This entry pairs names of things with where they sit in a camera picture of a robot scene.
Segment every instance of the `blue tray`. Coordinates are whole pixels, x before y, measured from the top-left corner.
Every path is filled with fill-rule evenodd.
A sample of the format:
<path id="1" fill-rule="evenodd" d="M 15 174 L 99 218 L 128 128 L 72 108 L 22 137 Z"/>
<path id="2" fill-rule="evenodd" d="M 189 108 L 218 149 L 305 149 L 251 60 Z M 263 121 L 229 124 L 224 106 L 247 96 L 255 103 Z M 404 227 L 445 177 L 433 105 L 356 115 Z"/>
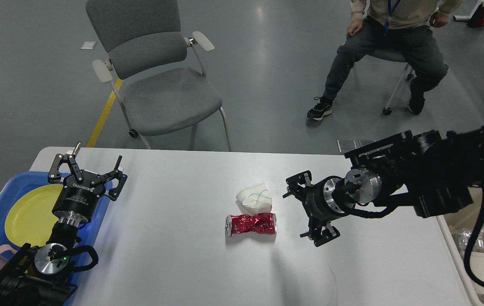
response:
<path id="1" fill-rule="evenodd" d="M 47 172 L 22 172 L 8 180 L 8 182 L 0 192 L 0 246 L 2 244 L 9 244 L 16 250 L 19 249 L 18 246 L 12 244 L 6 237 L 6 233 L 4 231 L 4 223 L 6 222 L 7 214 L 9 213 L 9 210 L 11 209 L 13 204 L 15 204 L 17 200 L 19 200 L 22 196 L 24 196 L 31 190 L 47 184 L 49 184 L 47 182 Z M 112 188 L 112 182 L 108 182 L 106 184 L 106 190 L 109 190 L 110 188 Z M 110 199 L 108 199 L 108 197 L 102 196 L 100 198 L 97 209 L 93 215 L 93 220 L 89 224 L 87 224 L 85 228 L 81 229 L 79 231 L 79 234 L 77 235 L 82 240 L 80 245 L 86 244 L 92 246 L 94 244 L 94 240 L 97 238 L 98 230 L 100 229 L 100 225 L 102 224 L 102 220 L 104 219 L 104 215 L 106 214 L 109 203 Z M 11 259 L 13 257 L 13 254 L 11 254 L 10 252 L 5 252 L 3 253 L 3 256 L 6 259 Z M 87 258 L 88 255 L 86 253 L 74 256 L 77 266 L 84 266 L 86 264 Z M 77 285 L 80 275 L 81 272 L 73 273 L 68 279 L 68 282 Z M 65 302 L 65 306 L 69 306 L 72 300 L 73 296 Z"/>

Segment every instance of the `black sneaker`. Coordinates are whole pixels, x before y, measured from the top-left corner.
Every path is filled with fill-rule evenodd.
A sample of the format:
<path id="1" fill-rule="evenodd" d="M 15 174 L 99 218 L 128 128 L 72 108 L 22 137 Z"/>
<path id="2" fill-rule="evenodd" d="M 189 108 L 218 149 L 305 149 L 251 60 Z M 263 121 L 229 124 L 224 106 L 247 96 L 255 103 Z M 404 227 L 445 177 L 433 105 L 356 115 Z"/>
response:
<path id="1" fill-rule="evenodd" d="M 320 121 L 323 116 L 330 115 L 333 112 L 333 100 L 326 97 L 315 97 L 314 99 L 319 100 L 319 103 L 306 113 L 306 117 Z"/>
<path id="2" fill-rule="evenodd" d="M 413 83 L 416 78 L 411 78 L 410 80 L 410 101 L 409 101 L 409 111 L 415 115 L 421 113 L 423 106 L 425 104 L 425 99 L 421 91 L 413 90 Z"/>

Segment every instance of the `mug handle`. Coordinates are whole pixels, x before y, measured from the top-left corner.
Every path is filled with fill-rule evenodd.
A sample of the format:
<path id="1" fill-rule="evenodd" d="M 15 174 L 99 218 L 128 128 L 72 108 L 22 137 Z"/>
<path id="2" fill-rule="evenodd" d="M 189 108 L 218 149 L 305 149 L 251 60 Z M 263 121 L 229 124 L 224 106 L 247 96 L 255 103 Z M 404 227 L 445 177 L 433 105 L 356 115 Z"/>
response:
<path id="1" fill-rule="evenodd" d="M 0 254 L 5 251 L 11 251 L 13 254 L 17 253 L 17 251 L 14 250 L 9 244 L 3 244 L 0 246 Z"/>

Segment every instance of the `hand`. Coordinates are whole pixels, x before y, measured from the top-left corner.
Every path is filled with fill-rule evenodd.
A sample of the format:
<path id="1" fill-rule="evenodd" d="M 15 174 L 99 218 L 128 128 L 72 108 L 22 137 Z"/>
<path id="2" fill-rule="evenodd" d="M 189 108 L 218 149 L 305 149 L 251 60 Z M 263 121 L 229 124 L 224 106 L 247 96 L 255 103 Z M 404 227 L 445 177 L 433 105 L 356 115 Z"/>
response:
<path id="1" fill-rule="evenodd" d="M 347 32 L 346 34 L 349 37 L 354 36 L 355 34 L 359 33 L 363 29 L 363 20 L 361 19 L 356 19 L 350 23 L 349 26 L 347 26 Z"/>
<path id="2" fill-rule="evenodd" d="M 440 12 L 434 12 L 431 18 L 429 18 L 429 25 L 434 28 L 440 28 L 445 26 L 449 20 L 450 17 L 444 16 Z"/>

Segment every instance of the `white crumpled paper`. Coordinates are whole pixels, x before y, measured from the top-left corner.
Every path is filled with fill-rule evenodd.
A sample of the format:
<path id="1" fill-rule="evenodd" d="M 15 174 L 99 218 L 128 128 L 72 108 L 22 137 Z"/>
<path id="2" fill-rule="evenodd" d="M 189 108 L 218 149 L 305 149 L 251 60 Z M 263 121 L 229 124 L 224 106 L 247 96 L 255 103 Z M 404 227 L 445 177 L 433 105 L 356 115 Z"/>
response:
<path id="1" fill-rule="evenodd" d="M 236 195 L 236 202 L 246 209 L 250 215 L 270 213 L 273 200 L 265 184 L 246 189 Z"/>

